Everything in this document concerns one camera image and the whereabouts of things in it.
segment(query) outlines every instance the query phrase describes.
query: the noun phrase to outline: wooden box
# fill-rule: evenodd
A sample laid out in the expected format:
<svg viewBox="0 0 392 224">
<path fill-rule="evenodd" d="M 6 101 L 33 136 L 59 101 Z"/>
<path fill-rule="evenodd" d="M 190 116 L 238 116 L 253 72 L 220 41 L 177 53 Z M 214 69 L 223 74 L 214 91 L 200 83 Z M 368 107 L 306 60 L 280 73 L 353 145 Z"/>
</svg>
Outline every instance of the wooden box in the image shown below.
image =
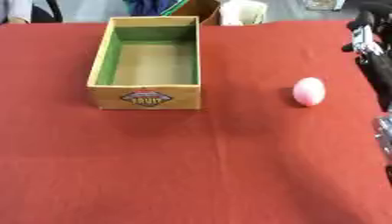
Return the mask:
<svg viewBox="0 0 392 224">
<path fill-rule="evenodd" d="M 101 109 L 199 109 L 199 19 L 111 18 L 87 88 Z"/>
</svg>

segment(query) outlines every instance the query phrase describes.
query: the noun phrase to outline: red table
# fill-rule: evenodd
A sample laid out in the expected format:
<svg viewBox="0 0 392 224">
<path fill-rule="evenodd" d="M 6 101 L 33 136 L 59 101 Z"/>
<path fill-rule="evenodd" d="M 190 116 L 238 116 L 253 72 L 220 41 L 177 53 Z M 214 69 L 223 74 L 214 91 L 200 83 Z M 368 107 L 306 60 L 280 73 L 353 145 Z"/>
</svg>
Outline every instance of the red table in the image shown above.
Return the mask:
<svg viewBox="0 0 392 224">
<path fill-rule="evenodd" d="M 0 27 L 0 223 L 392 222 L 345 22 L 203 27 L 202 111 L 88 104 L 104 27 Z M 308 76 L 327 98 L 300 108 Z"/>
</svg>

